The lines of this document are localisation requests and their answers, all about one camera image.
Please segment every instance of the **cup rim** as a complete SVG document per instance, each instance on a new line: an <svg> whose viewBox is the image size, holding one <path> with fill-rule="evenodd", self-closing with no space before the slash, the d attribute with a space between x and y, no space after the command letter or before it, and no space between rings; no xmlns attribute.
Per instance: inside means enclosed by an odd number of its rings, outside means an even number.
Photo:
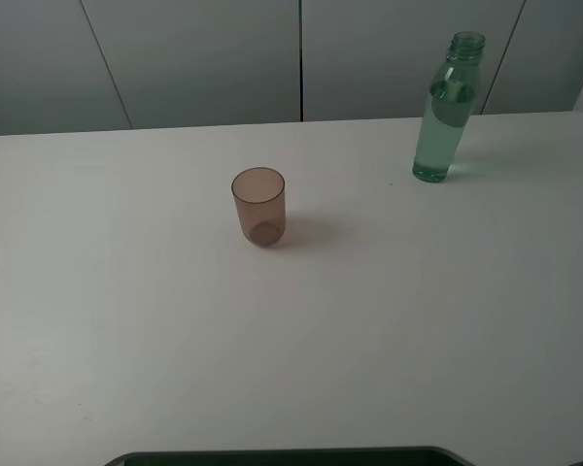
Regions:
<svg viewBox="0 0 583 466"><path fill-rule="evenodd" d="M246 172L252 172L253 170L269 170L270 172L274 172L276 173L279 178L281 178L281 181L283 182L283 186L281 187L281 190L273 197L266 199L265 201L259 201L259 202L251 202L251 201L247 201L245 199L242 199L240 196L238 196L235 193L235 182L238 178L240 178L242 175L244 175ZM265 204L266 202L271 202L274 199L276 199L277 197L279 197L281 194L283 194L283 192L285 191L285 178L283 177L283 175L281 175L277 170L274 170L273 168L270 167L253 167L253 168L247 168L246 170L241 171L240 173L238 173L235 178L233 179L233 181L231 182L231 194L233 194L233 197L235 199L237 199L238 201L241 201L245 204Z"/></svg>

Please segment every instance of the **table surface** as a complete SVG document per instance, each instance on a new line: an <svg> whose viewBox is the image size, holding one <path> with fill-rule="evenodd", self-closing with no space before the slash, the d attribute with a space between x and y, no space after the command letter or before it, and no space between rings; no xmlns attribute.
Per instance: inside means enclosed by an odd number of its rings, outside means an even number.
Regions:
<svg viewBox="0 0 583 466"><path fill-rule="evenodd" d="M583 460L583 114L0 138L0 466L433 445ZM234 175L287 179L242 236Z"/></svg>

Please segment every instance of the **cup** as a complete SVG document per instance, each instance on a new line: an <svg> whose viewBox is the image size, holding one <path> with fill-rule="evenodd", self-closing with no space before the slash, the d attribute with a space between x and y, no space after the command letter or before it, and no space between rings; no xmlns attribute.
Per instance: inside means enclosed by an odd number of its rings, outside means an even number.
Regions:
<svg viewBox="0 0 583 466"><path fill-rule="evenodd" d="M285 180L271 168L240 173L231 184L242 233L251 243L268 247L285 232Z"/></svg>

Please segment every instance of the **bottle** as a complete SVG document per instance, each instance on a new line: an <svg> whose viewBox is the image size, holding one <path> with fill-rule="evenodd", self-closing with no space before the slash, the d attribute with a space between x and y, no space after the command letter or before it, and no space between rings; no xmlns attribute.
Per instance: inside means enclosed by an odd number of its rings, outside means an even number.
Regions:
<svg viewBox="0 0 583 466"><path fill-rule="evenodd" d="M477 32L456 34L431 82L412 168L419 180L440 183L447 176L479 91L485 42Z"/></svg>

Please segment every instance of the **bottle neck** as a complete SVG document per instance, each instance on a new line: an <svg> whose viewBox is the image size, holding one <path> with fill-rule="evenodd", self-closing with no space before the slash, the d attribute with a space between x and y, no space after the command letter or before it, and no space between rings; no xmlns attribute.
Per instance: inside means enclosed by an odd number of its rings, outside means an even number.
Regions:
<svg viewBox="0 0 583 466"><path fill-rule="evenodd" d="M447 61L455 65L477 65L485 45L486 39L478 32L459 32L451 41Z"/></svg>

